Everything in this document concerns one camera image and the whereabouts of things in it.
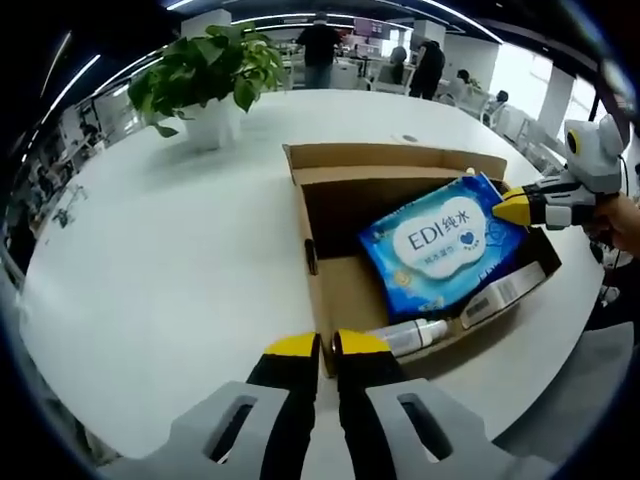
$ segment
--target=cardboard box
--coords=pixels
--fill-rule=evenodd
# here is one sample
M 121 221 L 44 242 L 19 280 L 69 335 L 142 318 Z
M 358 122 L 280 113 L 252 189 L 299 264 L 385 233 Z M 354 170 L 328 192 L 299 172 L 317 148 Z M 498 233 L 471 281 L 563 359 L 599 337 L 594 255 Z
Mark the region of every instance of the cardboard box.
M 469 167 L 485 173 L 504 192 L 507 163 L 488 155 L 407 145 L 314 144 L 284 149 L 296 188 L 314 321 L 327 372 L 333 375 L 331 341 L 337 329 L 367 331 L 389 324 L 382 279 L 357 234 L 465 175 Z M 536 228 L 516 257 L 522 266 L 539 261 L 547 278 L 561 265 L 545 233 Z M 399 361 L 412 362 L 449 348 L 510 308 L 469 330 L 453 319 L 446 339 Z

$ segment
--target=round white table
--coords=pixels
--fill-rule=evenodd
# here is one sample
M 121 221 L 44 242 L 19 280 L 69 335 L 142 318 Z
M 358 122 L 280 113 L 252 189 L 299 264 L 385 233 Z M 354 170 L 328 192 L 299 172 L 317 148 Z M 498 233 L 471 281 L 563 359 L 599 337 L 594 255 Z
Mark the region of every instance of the round white table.
M 158 448 L 174 418 L 244 380 L 269 343 L 313 329 L 282 144 L 404 134 L 505 158 L 511 185 L 539 178 L 455 108 L 360 91 L 263 95 L 240 143 L 222 151 L 194 154 L 184 134 L 166 140 L 147 128 L 91 160 L 73 180 L 88 199 L 65 229 L 46 225 L 23 292 L 21 333 L 51 388 L 122 454 Z M 500 341 L 434 379 L 484 419 L 490 439 L 558 373 L 602 281 L 580 229 L 549 236 L 561 269 L 505 322 Z M 337 405 L 335 382 L 321 380 L 304 478 L 352 475 Z

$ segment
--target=potted plant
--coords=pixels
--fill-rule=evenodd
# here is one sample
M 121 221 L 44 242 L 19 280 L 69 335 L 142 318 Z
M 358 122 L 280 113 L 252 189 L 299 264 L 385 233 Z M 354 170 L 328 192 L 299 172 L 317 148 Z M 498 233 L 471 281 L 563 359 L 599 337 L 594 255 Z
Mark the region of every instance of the potted plant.
M 207 36 L 181 38 L 160 61 L 136 77 L 129 98 L 163 137 L 178 132 L 156 120 L 179 117 L 199 148 L 219 148 L 237 139 L 240 107 L 245 112 L 263 90 L 275 90 L 284 70 L 269 37 L 253 24 L 211 25 Z

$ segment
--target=box flap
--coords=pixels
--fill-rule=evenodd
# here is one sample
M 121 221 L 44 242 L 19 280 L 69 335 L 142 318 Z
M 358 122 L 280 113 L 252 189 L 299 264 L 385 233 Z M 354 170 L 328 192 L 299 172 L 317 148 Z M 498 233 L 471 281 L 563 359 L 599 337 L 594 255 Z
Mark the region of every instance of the box flap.
M 297 170 L 357 166 L 427 167 L 462 172 L 473 167 L 476 172 L 501 180 L 507 168 L 506 160 L 499 157 L 411 145 L 318 143 L 284 145 L 284 150 L 294 180 Z

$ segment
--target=robotic arm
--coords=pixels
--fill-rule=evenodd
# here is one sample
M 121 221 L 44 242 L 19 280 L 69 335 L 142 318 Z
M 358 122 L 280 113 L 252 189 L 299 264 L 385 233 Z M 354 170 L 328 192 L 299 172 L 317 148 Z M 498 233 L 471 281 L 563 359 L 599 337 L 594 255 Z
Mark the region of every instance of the robotic arm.
M 612 115 L 598 125 L 567 120 L 566 171 L 507 192 L 493 214 L 523 226 L 546 224 L 561 230 L 593 219 L 596 205 L 622 186 L 620 155 L 629 144 Z

